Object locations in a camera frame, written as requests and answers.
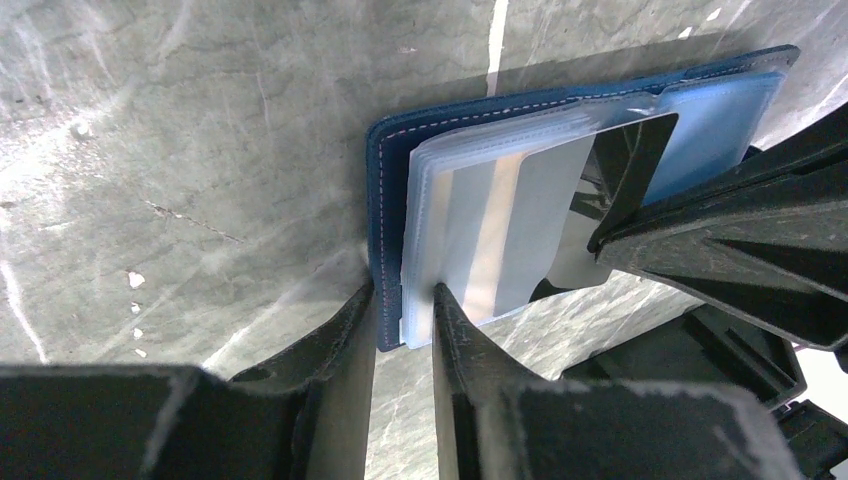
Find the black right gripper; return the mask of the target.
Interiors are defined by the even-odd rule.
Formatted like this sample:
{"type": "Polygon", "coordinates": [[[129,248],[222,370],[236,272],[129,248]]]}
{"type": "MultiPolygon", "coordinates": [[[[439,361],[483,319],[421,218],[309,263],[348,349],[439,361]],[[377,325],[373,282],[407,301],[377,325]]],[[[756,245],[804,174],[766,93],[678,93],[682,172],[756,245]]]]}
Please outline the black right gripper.
{"type": "Polygon", "coordinates": [[[847,425],[801,399],[807,382],[785,340],[847,343],[846,187],[789,180],[695,200],[610,233],[596,259],[721,310],[689,309],[562,377],[744,388],[772,411],[806,478],[846,478],[847,425]]]}

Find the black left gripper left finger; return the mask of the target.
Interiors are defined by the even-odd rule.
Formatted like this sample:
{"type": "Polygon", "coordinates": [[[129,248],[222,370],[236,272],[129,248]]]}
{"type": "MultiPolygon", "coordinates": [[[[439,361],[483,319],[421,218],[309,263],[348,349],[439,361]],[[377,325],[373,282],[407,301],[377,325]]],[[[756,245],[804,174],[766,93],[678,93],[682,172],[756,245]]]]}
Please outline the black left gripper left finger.
{"type": "Polygon", "coordinates": [[[272,357],[192,365],[5,365],[5,479],[360,479],[376,353],[372,284],[272,357]]]}

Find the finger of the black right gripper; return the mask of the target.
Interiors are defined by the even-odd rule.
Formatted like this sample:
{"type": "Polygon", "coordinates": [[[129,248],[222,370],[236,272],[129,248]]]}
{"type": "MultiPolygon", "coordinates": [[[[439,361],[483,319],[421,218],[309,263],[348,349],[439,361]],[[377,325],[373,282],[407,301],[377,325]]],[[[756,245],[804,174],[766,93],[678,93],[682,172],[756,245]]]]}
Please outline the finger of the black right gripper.
{"type": "Polygon", "coordinates": [[[682,193],[641,208],[639,221],[708,202],[718,196],[773,180],[806,174],[847,157],[847,106],[842,105],[777,145],[745,158],[732,169],[682,193]]]}

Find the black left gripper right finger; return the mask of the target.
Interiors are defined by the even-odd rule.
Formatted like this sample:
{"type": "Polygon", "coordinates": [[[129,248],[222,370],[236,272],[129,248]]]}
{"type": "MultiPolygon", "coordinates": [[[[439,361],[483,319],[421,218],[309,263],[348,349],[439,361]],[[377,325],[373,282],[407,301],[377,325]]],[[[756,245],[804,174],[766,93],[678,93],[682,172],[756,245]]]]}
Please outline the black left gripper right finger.
{"type": "Polygon", "coordinates": [[[443,479],[798,479],[772,415],[725,384],[548,380],[434,288],[443,479]]]}

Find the blue leather card holder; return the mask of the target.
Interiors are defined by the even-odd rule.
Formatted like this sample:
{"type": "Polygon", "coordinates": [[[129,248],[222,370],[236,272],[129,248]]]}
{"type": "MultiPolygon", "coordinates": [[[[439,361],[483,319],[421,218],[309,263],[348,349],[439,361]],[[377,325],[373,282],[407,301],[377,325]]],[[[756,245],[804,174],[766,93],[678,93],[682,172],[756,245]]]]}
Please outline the blue leather card holder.
{"type": "Polygon", "coordinates": [[[741,163],[800,51],[384,118],[365,141],[376,344],[428,345],[433,287],[489,323],[604,283],[590,254],[640,207],[741,163]]]}

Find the black credit card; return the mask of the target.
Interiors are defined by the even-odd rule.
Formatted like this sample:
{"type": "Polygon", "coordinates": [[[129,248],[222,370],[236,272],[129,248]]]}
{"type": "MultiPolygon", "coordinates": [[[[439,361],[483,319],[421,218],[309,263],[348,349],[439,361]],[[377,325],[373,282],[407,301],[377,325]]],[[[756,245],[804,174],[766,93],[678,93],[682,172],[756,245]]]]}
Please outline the black credit card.
{"type": "Polygon", "coordinates": [[[531,302],[605,283],[612,269],[596,261],[610,231],[641,207],[679,115],[649,117],[596,135],[572,197],[549,272],[531,302]]]}

